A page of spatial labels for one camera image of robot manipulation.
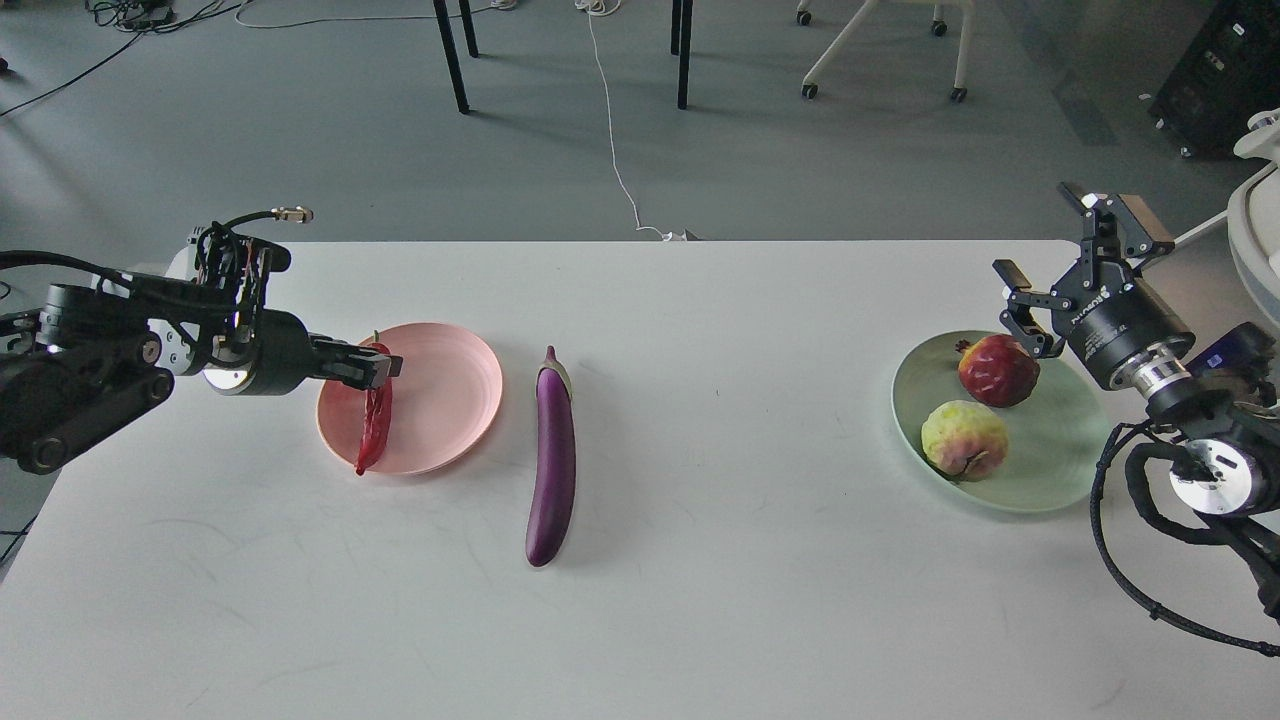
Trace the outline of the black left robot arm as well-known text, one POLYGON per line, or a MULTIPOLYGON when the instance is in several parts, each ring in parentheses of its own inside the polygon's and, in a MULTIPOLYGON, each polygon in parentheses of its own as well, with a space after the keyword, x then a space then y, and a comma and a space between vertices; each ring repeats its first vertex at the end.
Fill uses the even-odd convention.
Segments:
POLYGON ((315 334, 268 306, 268 282, 291 252, 241 227, 312 219, 292 206, 212 222, 189 237, 189 268, 177 278, 5 251, 6 270, 60 266, 90 282, 51 284, 41 307, 3 316, 3 456, 31 474, 58 471, 168 401, 186 375, 225 396, 280 396, 308 379, 389 388, 399 356, 315 334))

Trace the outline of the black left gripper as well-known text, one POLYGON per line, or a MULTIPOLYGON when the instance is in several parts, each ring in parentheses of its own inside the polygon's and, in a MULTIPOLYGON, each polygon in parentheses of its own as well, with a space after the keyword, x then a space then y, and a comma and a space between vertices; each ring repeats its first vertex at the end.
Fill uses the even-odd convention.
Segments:
POLYGON ((379 389, 401 374, 403 357, 389 350, 311 336, 284 311, 260 318, 247 359, 230 368, 210 366, 205 380, 224 396, 280 396, 303 380, 335 380, 353 389, 379 389))

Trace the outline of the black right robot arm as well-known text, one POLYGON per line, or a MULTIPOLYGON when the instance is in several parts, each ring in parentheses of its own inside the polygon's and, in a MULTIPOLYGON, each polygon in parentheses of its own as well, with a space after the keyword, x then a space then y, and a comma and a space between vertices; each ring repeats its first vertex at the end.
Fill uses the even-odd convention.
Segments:
POLYGON ((1087 196, 1068 182, 1057 190, 1082 219, 1074 263, 1046 291, 1011 260, 993 268, 1005 286, 1000 322, 1033 359, 1069 351, 1101 389, 1134 389, 1144 400, 1144 418, 1116 424, 1094 465, 1094 546, 1120 591, 1152 620, 1274 659, 1276 644, 1196 623, 1135 585, 1108 551, 1101 502, 1121 457, 1138 515, 1184 544, 1235 553, 1263 614, 1276 618, 1277 533, 1260 521, 1277 509, 1275 340, 1244 323, 1189 360, 1194 334, 1143 275, 1174 251, 1171 234, 1135 195, 1087 196))

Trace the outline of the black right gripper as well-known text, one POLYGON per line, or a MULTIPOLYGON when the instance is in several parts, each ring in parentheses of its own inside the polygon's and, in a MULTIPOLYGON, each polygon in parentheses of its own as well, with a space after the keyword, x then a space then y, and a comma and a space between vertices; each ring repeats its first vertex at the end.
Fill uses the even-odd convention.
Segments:
POLYGON ((1103 389, 1132 386, 1125 368, 1153 346, 1184 357, 1194 333, 1140 278, 1172 252, 1172 234, 1138 195, 1087 193, 1073 182, 1060 193, 1082 218, 1082 237, 1076 261, 1050 290, 1036 290, 1014 260, 992 263, 1005 284, 998 319, 1009 334, 1036 360, 1070 348, 1103 389))

